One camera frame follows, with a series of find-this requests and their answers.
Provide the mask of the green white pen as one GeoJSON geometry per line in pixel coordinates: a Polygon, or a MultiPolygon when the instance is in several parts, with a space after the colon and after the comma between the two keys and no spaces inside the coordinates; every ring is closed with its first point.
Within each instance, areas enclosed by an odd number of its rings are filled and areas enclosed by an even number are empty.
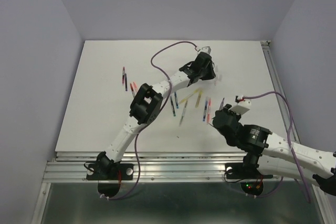
{"type": "Polygon", "coordinates": [[[182,111],[182,115],[179,121],[179,126],[182,125],[184,117],[185,117],[185,113],[186,113],[186,109],[187,109],[187,105],[188,105],[188,100],[185,101],[184,107],[183,107],[183,111],[182,111]]]}

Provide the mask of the dark green pen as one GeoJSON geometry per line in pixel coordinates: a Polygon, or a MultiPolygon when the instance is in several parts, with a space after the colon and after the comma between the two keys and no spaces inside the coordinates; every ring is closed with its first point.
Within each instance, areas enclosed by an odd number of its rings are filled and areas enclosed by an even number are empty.
{"type": "Polygon", "coordinates": [[[176,116],[174,102],[171,96],[170,96],[170,104],[171,104],[173,116],[176,116]]]}

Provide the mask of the magenta pen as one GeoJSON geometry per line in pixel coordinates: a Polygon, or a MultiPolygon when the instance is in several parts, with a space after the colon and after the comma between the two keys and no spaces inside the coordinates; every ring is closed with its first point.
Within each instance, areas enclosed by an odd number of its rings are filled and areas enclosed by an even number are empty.
{"type": "Polygon", "coordinates": [[[122,68],[122,85],[124,85],[124,79],[125,79],[125,67],[122,68]]]}

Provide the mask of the purple pen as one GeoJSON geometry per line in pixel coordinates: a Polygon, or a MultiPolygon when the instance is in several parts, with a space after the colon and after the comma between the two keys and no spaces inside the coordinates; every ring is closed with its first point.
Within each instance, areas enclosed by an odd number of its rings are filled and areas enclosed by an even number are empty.
{"type": "Polygon", "coordinates": [[[125,85],[125,91],[128,91],[128,78],[127,78],[127,74],[125,73],[124,75],[124,85],[125,85]]]}

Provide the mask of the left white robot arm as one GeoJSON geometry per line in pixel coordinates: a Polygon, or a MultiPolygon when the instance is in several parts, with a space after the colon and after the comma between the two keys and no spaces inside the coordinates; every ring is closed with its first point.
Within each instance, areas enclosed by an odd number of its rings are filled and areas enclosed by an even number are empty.
{"type": "Polygon", "coordinates": [[[147,83],[141,85],[130,104],[129,117],[122,130],[106,150],[97,156],[99,173],[106,179],[116,175],[116,164],[121,162],[126,149],[136,135],[154,122],[160,113],[163,100],[169,97],[170,93],[187,88],[199,80],[214,78],[212,57],[206,52],[200,52],[195,60],[180,67],[168,80],[152,86],[147,83]]]}

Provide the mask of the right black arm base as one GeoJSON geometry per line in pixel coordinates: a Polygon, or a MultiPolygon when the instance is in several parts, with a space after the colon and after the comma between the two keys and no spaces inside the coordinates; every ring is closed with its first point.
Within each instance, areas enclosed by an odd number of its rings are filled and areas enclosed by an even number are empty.
{"type": "Polygon", "coordinates": [[[244,193],[260,196],[264,190],[264,179],[271,179],[273,175],[263,175],[257,170],[260,156],[248,153],[241,163],[229,163],[223,175],[227,183],[240,183],[244,193]]]}

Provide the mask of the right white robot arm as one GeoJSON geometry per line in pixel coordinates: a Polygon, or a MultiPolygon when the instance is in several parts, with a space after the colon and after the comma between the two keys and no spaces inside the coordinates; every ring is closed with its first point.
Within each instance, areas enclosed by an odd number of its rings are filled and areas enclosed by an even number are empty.
{"type": "Polygon", "coordinates": [[[246,155],[242,163],[231,166],[228,179],[253,179],[282,176],[318,186],[335,195],[335,153],[316,150],[271,130],[253,124],[242,125],[239,106],[225,105],[215,112],[213,127],[226,143],[246,155]]]}

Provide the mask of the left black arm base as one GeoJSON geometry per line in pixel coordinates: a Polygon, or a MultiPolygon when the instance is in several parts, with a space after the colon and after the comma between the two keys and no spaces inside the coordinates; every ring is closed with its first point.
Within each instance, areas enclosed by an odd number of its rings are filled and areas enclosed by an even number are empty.
{"type": "Polygon", "coordinates": [[[101,198],[107,200],[124,198],[117,194],[124,180],[133,179],[133,164],[115,162],[107,157],[106,152],[101,152],[95,161],[85,162],[83,166],[87,170],[86,180],[98,182],[97,190],[101,198]]]}

